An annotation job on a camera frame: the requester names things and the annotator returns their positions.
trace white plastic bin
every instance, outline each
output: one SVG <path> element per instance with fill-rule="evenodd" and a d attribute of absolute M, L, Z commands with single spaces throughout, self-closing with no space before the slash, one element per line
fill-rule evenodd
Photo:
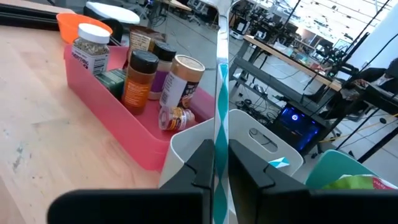
<path fill-rule="evenodd" d="M 277 145 L 276 152 L 267 150 L 267 146 L 260 145 L 249 135 L 249 130 L 255 128 L 259 133 L 267 136 Z M 205 139 L 213 139 L 214 119 L 211 118 L 192 128 L 184 130 L 171 138 L 169 151 L 160 176 L 159 187 L 173 177 L 187 162 L 195 150 Z M 290 145 L 281 140 L 278 136 L 258 123 L 255 119 L 241 110 L 231 110 L 229 112 L 229 138 L 239 141 L 253 153 L 265 161 L 273 161 L 281 157 L 286 157 L 290 165 L 280 170 L 292 176 L 303 164 L 302 156 Z M 229 195 L 229 219 L 230 223 L 237 223 L 231 195 Z"/>

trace orange container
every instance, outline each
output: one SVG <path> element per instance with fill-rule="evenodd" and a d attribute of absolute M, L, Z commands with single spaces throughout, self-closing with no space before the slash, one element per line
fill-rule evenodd
<path fill-rule="evenodd" d="M 58 26 L 62 39 L 72 44 L 73 41 L 78 37 L 78 27 L 81 23 L 93 24 L 102 27 L 112 34 L 112 29 L 105 23 L 88 16 L 78 15 L 74 13 L 60 13 L 57 14 Z"/>

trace workshop floor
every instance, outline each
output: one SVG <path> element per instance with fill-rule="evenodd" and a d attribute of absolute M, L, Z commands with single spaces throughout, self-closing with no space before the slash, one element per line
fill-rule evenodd
<path fill-rule="evenodd" d="M 46 0 L 31 0 L 34 2 L 47 3 Z M 75 9 L 77 5 L 79 7 L 84 6 L 85 0 L 79 1 L 67 1 L 73 2 L 73 5 L 70 8 Z M 141 24 L 146 25 L 147 21 L 142 20 Z M 216 31 L 210 29 L 205 25 L 199 26 L 198 24 L 192 22 L 189 23 L 186 20 L 183 20 L 175 15 L 171 15 L 168 19 L 163 23 L 159 24 L 155 30 L 159 32 L 164 32 L 168 35 L 168 43 L 173 45 L 179 54 L 185 54 L 192 56 L 193 58 L 201 61 L 207 68 L 215 68 L 216 66 Z M 238 52 L 242 40 L 236 40 L 230 38 L 229 44 L 229 59 L 232 61 L 235 54 Z M 252 49 L 246 53 L 245 57 L 248 58 Z M 256 66 L 260 66 L 264 57 L 260 57 L 256 62 Z M 267 73 L 282 79 L 282 81 L 288 86 L 292 87 L 294 90 L 299 93 L 303 93 L 303 89 L 305 85 L 308 83 L 310 77 L 302 72 L 297 72 L 296 69 L 292 68 L 290 65 L 287 65 L 285 62 L 275 58 L 270 57 L 267 60 L 267 63 L 262 68 Z M 214 70 L 206 71 L 203 78 L 200 82 L 200 87 L 206 90 L 209 94 L 214 95 L 215 92 L 215 74 Z M 265 84 L 258 83 L 262 85 L 264 88 L 267 88 Z M 230 89 L 234 85 L 234 82 L 230 83 Z M 313 93 L 319 87 L 320 83 L 316 80 L 308 86 L 305 93 Z M 258 96 L 247 91 L 243 88 L 238 90 L 238 93 L 242 93 L 243 97 L 238 97 L 238 94 L 234 96 L 234 98 L 230 99 L 230 101 L 240 101 L 244 99 L 251 99 L 252 102 L 256 102 Z M 283 105 L 283 102 L 279 102 L 274 98 L 275 95 L 278 95 L 272 88 L 267 88 L 267 93 L 269 99 L 273 102 L 277 103 L 279 106 Z M 272 114 L 276 114 L 275 108 L 272 108 L 269 105 L 266 105 L 262 100 L 259 105 L 259 108 L 268 108 L 267 111 Z M 391 118 L 390 115 L 384 115 L 385 112 L 379 111 L 375 117 L 369 119 L 369 121 L 364 125 L 369 126 L 371 124 L 376 124 L 368 129 L 364 129 L 358 133 L 356 133 L 351 139 L 349 139 L 341 148 L 342 151 L 348 152 L 352 151 L 355 155 L 355 158 L 361 157 L 366 151 L 368 151 L 375 143 L 377 143 L 381 138 L 383 138 L 387 133 L 393 130 L 398 124 L 395 118 Z M 387 125 L 385 128 L 384 124 L 379 123 L 379 118 L 386 118 L 387 123 L 391 123 Z M 230 122 L 229 125 L 238 125 L 238 123 Z M 339 124 L 338 128 L 342 132 L 342 136 L 351 134 L 353 130 L 358 126 L 358 123 L 354 123 L 352 121 L 343 121 Z M 255 136 L 256 140 L 259 142 L 262 139 L 258 139 L 261 137 Z M 335 148 L 337 147 L 344 139 L 337 139 L 336 141 L 325 144 L 324 147 L 327 148 Z M 386 180 L 392 182 L 395 185 L 398 185 L 398 139 L 394 138 L 390 141 L 389 144 L 386 144 L 383 149 L 378 151 L 375 155 L 373 155 L 370 159 L 368 159 L 364 165 L 369 169 L 373 170 L 375 173 L 379 174 L 381 177 Z M 294 175 L 294 177 L 299 181 L 304 181 L 308 173 L 312 170 L 312 167 L 317 162 L 317 159 L 311 159 L 309 156 L 305 158 L 306 163 L 298 170 L 298 172 Z"/>

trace person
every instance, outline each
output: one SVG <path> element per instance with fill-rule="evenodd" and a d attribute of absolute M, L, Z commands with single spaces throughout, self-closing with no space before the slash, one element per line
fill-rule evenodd
<path fill-rule="evenodd" d="M 388 68 L 368 68 L 358 75 L 358 78 L 347 84 L 344 89 L 335 94 L 329 101 L 330 110 L 321 112 L 319 116 L 323 119 L 339 118 L 345 112 L 345 109 L 358 98 L 359 93 L 353 90 L 354 85 L 366 87 L 368 83 L 379 88 L 396 94 L 398 92 L 398 58 L 394 59 Z M 369 105 L 364 101 L 357 102 L 352 113 L 359 113 L 365 110 Z"/>

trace orange spice bottle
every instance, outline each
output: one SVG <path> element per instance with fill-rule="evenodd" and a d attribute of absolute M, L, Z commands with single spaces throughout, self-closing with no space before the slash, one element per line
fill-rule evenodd
<path fill-rule="evenodd" d="M 122 102 L 134 115 L 140 115 L 145 110 L 158 63 L 159 59 L 150 52 L 133 50 L 131 54 Z"/>

